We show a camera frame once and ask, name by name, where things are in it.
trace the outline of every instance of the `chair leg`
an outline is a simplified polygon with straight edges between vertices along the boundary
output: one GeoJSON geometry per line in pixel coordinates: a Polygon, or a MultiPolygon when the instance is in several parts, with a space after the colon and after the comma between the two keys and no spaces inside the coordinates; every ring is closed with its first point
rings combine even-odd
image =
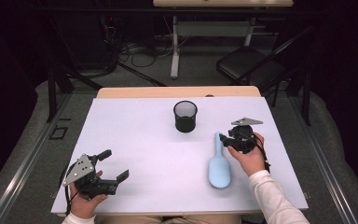
{"type": "Polygon", "coordinates": [[[276,104],[276,102],[277,102],[277,96],[278,96],[278,91],[279,91],[279,82],[278,82],[278,84],[276,85],[276,87],[275,87],[275,93],[274,93],[274,99],[273,99],[273,101],[272,101],[272,107],[275,107],[275,104],[276,104]]]}

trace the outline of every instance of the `black chair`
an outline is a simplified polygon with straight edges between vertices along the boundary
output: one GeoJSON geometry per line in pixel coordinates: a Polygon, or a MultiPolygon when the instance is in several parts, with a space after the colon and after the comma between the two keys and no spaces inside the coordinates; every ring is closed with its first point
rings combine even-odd
{"type": "Polygon", "coordinates": [[[282,55],[295,42],[308,40],[306,37],[313,34],[314,30],[313,26],[307,28],[275,48],[268,55],[250,47],[240,47],[220,59],[216,63],[216,70],[232,81],[230,85],[256,86],[260,92],[267,91],[275,86],[275,90],[266,96],[268,97],[274,92],[272,106],[275,106],[280,83],[289,77],[293,77],[305,64],[307,58],[302,57],[298,59],[296,65],[287,66],[277,60],[278,55],[282,55]]]}

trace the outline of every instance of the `white sleeve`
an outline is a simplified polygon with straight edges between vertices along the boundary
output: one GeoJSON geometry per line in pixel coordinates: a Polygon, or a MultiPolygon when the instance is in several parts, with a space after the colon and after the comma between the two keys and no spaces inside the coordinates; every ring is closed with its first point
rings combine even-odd
{"type": "Polygon", "coordinates": [[[301,211],[287,200],[281,186],[268,171],[259,171],[249,178],[268,224],[309,223],[301,211]]]}
{"type": "Polygon", "coordinates": [[[95,216],[89,219],[83,219],[70,213],[62,224],[94,224],[95,216]]]}

